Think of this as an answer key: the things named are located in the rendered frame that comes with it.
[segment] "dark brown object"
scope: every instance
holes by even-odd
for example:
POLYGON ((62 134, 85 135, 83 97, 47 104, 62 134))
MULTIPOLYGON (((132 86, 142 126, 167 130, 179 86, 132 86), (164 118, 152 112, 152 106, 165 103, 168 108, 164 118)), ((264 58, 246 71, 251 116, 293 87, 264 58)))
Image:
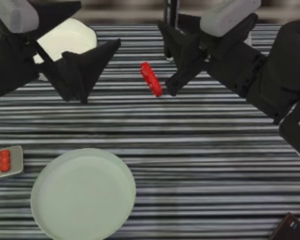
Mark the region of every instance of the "dark brown object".
POLYGON ((300 240, 300 220, 288 213, 269 240, 300 240))

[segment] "table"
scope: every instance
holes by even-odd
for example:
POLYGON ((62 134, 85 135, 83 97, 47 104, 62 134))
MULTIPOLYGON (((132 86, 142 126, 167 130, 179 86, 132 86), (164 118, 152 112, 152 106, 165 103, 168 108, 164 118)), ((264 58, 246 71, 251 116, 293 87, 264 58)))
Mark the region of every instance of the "table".
MULTIPOLYGON (((120 156, 137 184, 135 208, 110 239, 266 240, 287 212, 300 217, 300 157, 261 112, 203 72, 178 97, 155 98, 176 68, 154 25, 92 26, 122 47, 88 105, 65 103, 44 81, 0 99, 0 148, 21 145, 25 172, 0 181, 0 240, 47 239, 30 211, 32 185, 54 158, 80 148, 120 156)), ((258 25, 268 53, 278 25, 258 25)))

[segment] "striped table surface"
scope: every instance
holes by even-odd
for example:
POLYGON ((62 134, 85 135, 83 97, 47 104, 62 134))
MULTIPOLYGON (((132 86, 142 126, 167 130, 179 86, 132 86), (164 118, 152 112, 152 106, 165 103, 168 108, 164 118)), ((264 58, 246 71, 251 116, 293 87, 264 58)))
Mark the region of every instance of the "striped table surface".
MULTIPOLYGON (((300 157, 253 106, 202 72, 178 95, 156 98, 140 75, 161 82, 176 68, 154 25, 98 25, 99 43, 122 39, 88 105, 65 103, 44 81, 0 98, 0 148, 21 145, 25 171, 0 181, 0 239, 47 239, 30 192, 54 158, 81 148, 121 157, 137 184, 134 210, 110 239, 266 240, 285 216, 300 217, 300 157)), ((278 25, 259 25, 269 53, 278 25)))

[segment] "white plate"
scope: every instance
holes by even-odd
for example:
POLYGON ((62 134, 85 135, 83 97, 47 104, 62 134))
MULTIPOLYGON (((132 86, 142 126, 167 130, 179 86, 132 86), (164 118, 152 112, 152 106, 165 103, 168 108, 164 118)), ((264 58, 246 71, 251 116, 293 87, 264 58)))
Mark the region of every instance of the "white plate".
POLYGON ((34 183, 31 211, 54 240, 102 240, 125 223, 135 198, 136 184, 125 163, 88 148, 48 164, 34 183))
MULTIPOLYGON (((63 52, 83 54, 97 47, 95 31, 82 22, 69 18, 38 40, 41 47, 53 61, 62 58, 63 52)), ((43 62, 39 55, 34 57, 37 64, 43 62)))

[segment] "black object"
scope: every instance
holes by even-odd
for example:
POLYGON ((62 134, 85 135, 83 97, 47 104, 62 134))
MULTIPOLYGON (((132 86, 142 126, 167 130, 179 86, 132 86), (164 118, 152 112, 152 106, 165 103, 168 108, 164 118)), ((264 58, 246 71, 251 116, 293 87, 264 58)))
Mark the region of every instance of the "black object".
POLYGON ((121 46, 120 39, 83 54, 64 52, 63 58, 54 62, 37 40, 77 12, 81 2, 32 5, 39 15, 37 30, 14 34, 0 20, 0 97, 37 80, 43 73, 64 101, 86 104, 104 68, 121 46), (42 64, 34 62, 37 53, 42 64))
POLYGON ((196 16, 179 16, 179 28, 185 34, 160 22, 178 68, 166 86, 175 96, 205 70, 280 124, 280 135, 300 153, 300 20, 279 30, 269 56, 244 43, 257 20, 253 13, 223 37, 202 32, 196 16))
POLYGON ((288 213, 269 240, 300 240, 300 220, 288 213))
MULTIPOLYGON (((176 28, 178 26, 178 11, 180 0, 164 0, 164 23, 176 28)), ((169 48, 164 46, 164 55, 167 59, 172 57, 169 48)))

